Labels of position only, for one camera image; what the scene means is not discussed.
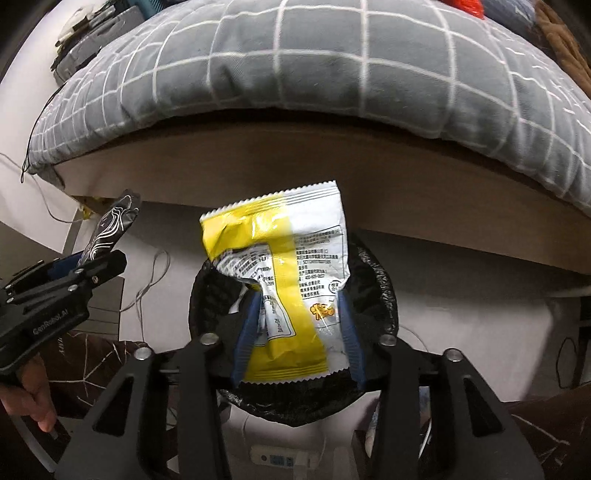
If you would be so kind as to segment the person's left hand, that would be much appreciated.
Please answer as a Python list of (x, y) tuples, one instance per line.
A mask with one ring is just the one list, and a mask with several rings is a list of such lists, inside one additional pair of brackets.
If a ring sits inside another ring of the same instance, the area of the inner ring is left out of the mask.
[(11, 416), (28, 416), (45, 433), (53, 431), (57, 415), (42, 358), (36, 355), (20, 370), (20, 386), (1, 385), (1, 402)]

